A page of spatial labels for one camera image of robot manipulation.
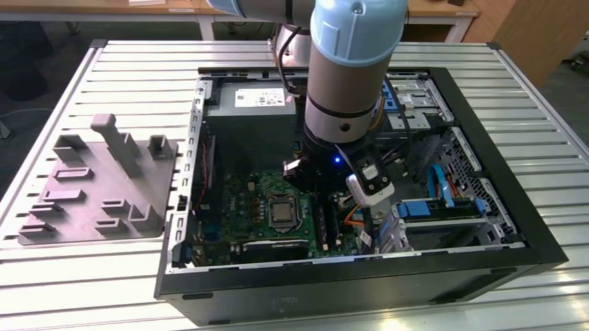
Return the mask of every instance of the blue cable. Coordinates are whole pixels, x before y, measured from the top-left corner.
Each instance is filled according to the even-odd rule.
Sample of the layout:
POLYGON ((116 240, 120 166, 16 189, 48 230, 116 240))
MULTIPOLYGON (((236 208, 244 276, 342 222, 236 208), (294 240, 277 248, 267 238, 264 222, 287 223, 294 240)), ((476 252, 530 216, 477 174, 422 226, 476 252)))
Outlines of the blue cable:
POLYGON ((434 175, 438 177, 439 189, 442 190, 442 199, 446 202, 447 207, 453 208, 454 200, 451 200, 450 184, 449 181, 446 181, 446 176, 443 175, 443 169, 439 166, 439 164, 430 165, 427 169, 427 191, 430 193, 430 198, 437 198, 434 175))

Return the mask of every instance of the table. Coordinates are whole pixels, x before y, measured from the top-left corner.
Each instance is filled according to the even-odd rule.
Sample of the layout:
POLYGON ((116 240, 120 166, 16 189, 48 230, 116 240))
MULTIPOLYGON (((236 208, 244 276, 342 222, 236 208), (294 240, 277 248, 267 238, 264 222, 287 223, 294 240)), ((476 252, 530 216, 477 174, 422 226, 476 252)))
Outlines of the table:
MULTIPOLYGON (((188 130, 200 66, 273 66, 263 41, 110 41, 88 50, 0 202, 0 330, 184 330, 152 298, 162 238, 21 248, 16 233, 52 171, 57 135, 100 136, 92 115, 118 115, 135 139, 188 130)), ((589 323, 589 150, 502 51, 485 44, 402 43, 391 66, 443 66, 490 133, 570 262, 469 303, 219 330, 504 330, 589 323)), ((176 168, 183 164, 178 158, 176 168)), ((176 201, 171 192, 170 202, 176 201)))
MULTIPOLYGON (((450 25, 446 42, 461 42, 472 20, 481 14, 470 0, 463 6, 446 1, 410 0, 409 24, 450 25)), ((168 0, 166 5, 128 6, 128 0, 3 0, 5 21, 191 21, 199 23, 203 40, 215 40, 214 22, 260 20, 212 10, 206 0, 168 0)))

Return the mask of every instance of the wooden table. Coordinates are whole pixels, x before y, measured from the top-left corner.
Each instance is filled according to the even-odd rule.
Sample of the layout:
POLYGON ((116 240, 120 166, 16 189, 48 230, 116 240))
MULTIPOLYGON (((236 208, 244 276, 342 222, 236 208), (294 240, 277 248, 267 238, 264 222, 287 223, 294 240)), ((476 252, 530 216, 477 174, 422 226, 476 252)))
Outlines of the wooden table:
MULTIPOLYGON (((446 0, 410 0, 409 24, 450 25, 446 42, 461 42, 480 14, 470 0, 461 7, 446 0)), ((218 12, 206 0, 168 0, 156 6, 130 6, 127 0, 0 0, 0 20, 192 21, 200 25, 203 40, 215 40, 214 22, 259 21, 218 12)))

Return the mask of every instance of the wooden cabinet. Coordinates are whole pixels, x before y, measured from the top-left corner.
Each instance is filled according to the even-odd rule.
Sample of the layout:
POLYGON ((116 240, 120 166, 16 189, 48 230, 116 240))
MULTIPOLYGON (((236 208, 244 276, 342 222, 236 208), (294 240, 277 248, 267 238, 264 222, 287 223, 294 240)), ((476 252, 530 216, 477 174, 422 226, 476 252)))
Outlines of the wooden cabinet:
POLYGON ((542 86, 589 30, 588 0, 472 0, 481 8, 463 42, 501 44, 542 86))

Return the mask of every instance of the red cable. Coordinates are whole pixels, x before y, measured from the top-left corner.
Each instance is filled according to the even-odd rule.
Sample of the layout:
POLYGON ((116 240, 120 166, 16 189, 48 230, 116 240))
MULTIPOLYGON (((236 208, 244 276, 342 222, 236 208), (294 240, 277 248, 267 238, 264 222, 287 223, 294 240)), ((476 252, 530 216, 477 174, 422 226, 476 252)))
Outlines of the red cable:
POLYGON ((198 210, 199 210, 200 203, 203 202, 206 186, 208 185, 208 171, 207 171, 207 169, 206 169, 206 144, 204 144, 204 141, 202 142, 202 144, 203 144, 203 172, 204 172, 204 185, 203 185, 203 191, 200 192, 199 202, 196 203, 196 207, 194 208, 194 211, 198 211, 198 210))

